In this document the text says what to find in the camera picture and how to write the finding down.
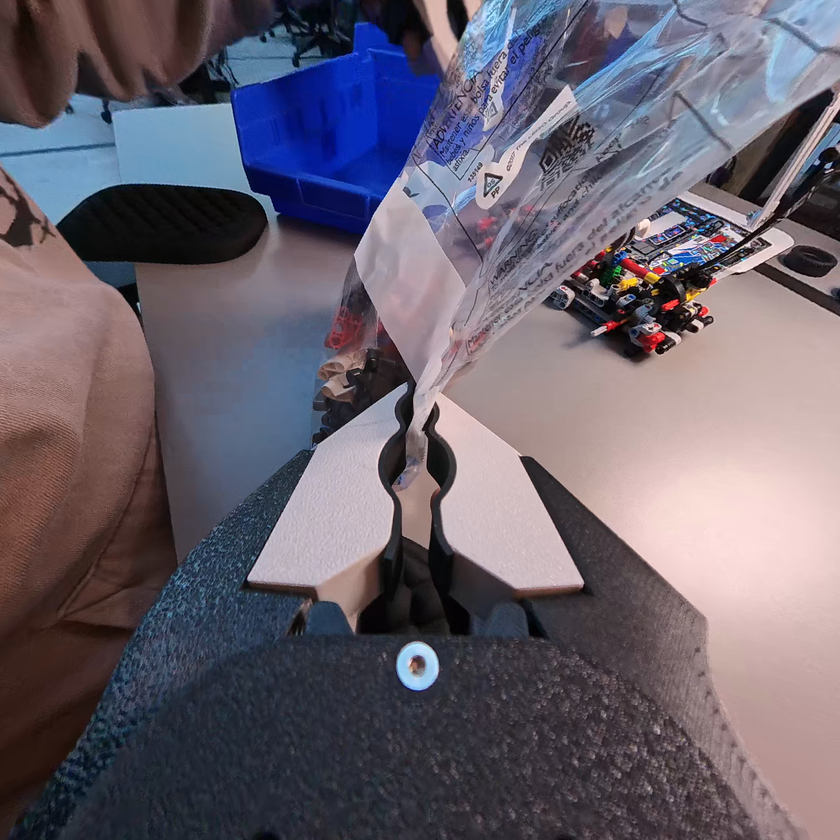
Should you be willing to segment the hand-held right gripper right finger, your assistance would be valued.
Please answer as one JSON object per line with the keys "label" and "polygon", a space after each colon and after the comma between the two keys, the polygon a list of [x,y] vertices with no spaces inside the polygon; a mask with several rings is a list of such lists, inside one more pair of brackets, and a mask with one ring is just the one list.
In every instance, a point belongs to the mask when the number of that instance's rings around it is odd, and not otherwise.
{"label": "hand-held right gripper right finger", "polygon": [[428,564],[438,593],[488,618],[502,603],[582,591],[584,580],[519,452],[446,396],[427,422]]}

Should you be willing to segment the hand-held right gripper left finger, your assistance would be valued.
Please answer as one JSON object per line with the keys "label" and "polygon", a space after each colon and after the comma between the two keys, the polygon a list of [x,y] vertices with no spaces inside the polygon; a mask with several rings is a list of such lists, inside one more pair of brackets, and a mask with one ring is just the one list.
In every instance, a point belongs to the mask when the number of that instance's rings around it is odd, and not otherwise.
{"label": "hand-held right gripper left finger", "polygon": [[250,588],[337,605],[356,630],[403,577],[403,516],[413,388],[399,385],[317,444],[248,573]]}

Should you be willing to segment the lego car chassis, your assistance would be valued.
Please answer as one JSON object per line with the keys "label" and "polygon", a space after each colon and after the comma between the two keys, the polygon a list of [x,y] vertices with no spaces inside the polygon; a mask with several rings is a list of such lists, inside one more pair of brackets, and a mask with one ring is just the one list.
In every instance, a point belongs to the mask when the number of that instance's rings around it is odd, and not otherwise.
{"label": "lego car chassis", "polygon": [[634,362],[669,352],[715,321],[700,299],[717,283],[712,269],[651,267],[638,250],[649,226],[645,219],[606,246],[543,302],[581,315],[592,325],[592,338],[610,336]]}

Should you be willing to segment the blue bin with white tag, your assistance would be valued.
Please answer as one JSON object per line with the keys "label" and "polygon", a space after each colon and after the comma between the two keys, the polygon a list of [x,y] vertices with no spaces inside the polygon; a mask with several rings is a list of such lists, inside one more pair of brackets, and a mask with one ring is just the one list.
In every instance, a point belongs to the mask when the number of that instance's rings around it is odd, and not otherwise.
{"label": "blue bin with white tag", "polygon": [[439,79],[370,23],[353,50],[232,94],[248,185],[280,215],[362,235],[401,174]]}

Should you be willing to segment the clear bag of lego parts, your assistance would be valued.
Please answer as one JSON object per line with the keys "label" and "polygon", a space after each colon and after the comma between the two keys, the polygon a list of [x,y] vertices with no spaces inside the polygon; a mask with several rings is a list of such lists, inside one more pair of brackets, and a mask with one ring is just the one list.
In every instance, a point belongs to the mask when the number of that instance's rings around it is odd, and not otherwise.
{"label": "clear bag of lego parts", "polygon": [[548,295],[773,123],[838,84],[838,2],[484,2],[345,277],[363,347],[435,397]]}

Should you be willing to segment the black lego tyre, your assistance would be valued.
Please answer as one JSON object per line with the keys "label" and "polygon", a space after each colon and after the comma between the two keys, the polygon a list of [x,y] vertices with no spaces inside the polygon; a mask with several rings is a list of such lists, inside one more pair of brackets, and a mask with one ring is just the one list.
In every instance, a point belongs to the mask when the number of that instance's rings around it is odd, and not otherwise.
{"label": "black lego tyre", "polygon": [[782,265],[804,277],[824,278],[838,265],[833,254],[811,245],[796,245],[780,258]]}

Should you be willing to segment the holographic sticker sheet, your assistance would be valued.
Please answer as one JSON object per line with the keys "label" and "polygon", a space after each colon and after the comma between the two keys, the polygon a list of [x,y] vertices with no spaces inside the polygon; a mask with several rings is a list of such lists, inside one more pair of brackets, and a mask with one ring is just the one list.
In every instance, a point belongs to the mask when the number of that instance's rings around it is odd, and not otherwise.
{"label": "holographic sticker sheet", "polygon": [[[739,224],[745,216],[691,194],[678,196],[648,216],[645,237],[636,234],[625,246],[630,259],[664,275],[685,266],[701,265],[743,240],[749,231]],[[751,270],[793,246],[791,236],[773,228],[731,255],[716,269],[723,278]]]}

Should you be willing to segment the metal rod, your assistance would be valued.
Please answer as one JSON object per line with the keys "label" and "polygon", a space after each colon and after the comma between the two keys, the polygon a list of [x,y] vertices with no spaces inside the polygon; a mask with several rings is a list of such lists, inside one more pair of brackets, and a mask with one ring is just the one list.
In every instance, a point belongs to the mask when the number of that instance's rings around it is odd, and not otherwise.
{"label": "metal rod", "polygon": [[745,226],[748,231],[757,228],[770,215],[780,201],[781,195],[795,189],[807,169],[813,165],[819,154],[829,146],[824,141],[832,135],[832,126],[838,120],[838,86],[808,101],[795,113],[796,120],[783,131],[780,140],[771,150],[758,174],[744,189],[742,196],[749,200],[760,198],[764,187],[772,187],[764,204],[748,216]]}

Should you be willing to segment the group of black office chairs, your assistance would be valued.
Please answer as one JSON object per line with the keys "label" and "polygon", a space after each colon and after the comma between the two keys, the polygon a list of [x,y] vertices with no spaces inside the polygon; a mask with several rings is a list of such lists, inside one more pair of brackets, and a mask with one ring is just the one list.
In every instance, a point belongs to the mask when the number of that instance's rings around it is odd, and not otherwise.
{"label": "group of black office chairs", "polygon": [[239,86],[283,77],[354,47],[355,2],[211,2],[201,66]]}

